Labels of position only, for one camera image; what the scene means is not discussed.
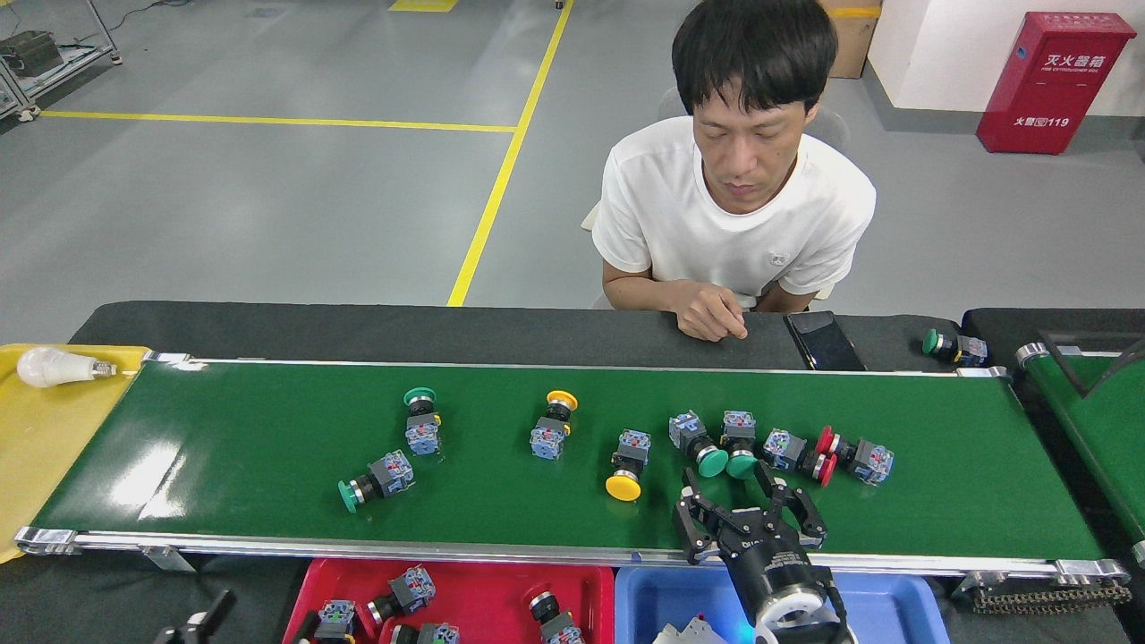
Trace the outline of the person's right hand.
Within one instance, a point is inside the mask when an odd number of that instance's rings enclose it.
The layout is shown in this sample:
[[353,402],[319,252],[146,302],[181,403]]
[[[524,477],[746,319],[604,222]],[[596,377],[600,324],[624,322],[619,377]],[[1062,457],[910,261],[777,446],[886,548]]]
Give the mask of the person's right hand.
[[727,288],[692,280],[669,284],[671,309],[676,325],[698,341],[724,341],[726,338],[743,341],[748,337],[743,309],[735,294]]

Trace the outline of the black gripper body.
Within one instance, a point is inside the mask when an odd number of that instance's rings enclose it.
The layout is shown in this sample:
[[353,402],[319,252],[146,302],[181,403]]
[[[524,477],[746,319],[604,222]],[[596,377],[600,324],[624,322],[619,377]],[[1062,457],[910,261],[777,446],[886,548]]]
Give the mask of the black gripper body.
[[826,607],[827,592],[793,526],[766,531],[763,509],[732,510],[717,545],[749,620],[810,620]]

